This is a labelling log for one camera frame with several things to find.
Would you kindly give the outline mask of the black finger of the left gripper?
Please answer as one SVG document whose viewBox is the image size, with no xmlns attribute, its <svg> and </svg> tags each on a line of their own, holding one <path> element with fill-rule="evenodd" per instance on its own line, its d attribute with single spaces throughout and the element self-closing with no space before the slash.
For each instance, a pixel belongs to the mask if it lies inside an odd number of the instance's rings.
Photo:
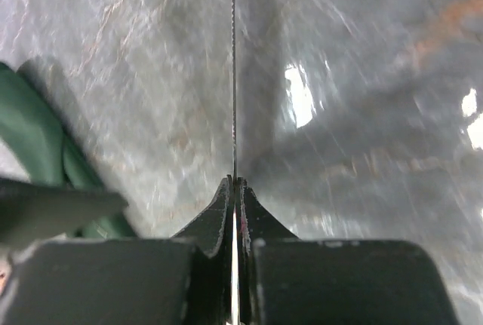
<svg viewBox="0 0 483 325">
<path fill-rule="evenodd" d="M 1 241 L 33 242 L 75 231 L 123 211 L 115 192 L 34 185 L 1 178 Z"/>
</svg>

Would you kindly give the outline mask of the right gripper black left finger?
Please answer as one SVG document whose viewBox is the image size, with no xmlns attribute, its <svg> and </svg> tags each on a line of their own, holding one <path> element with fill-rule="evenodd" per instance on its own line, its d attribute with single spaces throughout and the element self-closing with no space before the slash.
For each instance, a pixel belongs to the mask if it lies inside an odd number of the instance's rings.
<svg viewBox="0 0 483 325">
<path fill-rule="evenodd" d="M 171 238 L 12 247 L 3 324 L 224 324 L 231 305 L 232 180 Z"/>
</svg>

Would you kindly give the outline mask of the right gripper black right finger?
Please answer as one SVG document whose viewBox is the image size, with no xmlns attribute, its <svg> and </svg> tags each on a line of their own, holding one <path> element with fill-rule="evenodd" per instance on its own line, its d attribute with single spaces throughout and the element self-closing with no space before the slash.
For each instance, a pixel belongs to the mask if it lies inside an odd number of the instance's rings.
<svg viewBox="0 0 483 325">
<path fill-rule="evenodd" d="M 235 184 L 246 324 L 456 324 L 429 254 L 410 241 L 298 238 Z"/>
</svg>

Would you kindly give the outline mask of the dark green cloth napkin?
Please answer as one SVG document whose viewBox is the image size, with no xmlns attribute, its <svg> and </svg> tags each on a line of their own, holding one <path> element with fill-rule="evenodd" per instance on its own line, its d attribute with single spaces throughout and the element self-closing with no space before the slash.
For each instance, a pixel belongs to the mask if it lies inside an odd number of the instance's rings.
<svg viewBox="0 0 483 325">
<path fill-rule="evenodd" d="M 107 191 L 51 107 L 23 76 L 6 64 L 1 65 L 1 139 L 25 168 L 28 183 Z M 135 235 L 123 211 L 65 233 L 80 238 Z M 1 243 L 22 247 L 30 242 Z"/>
</svg>

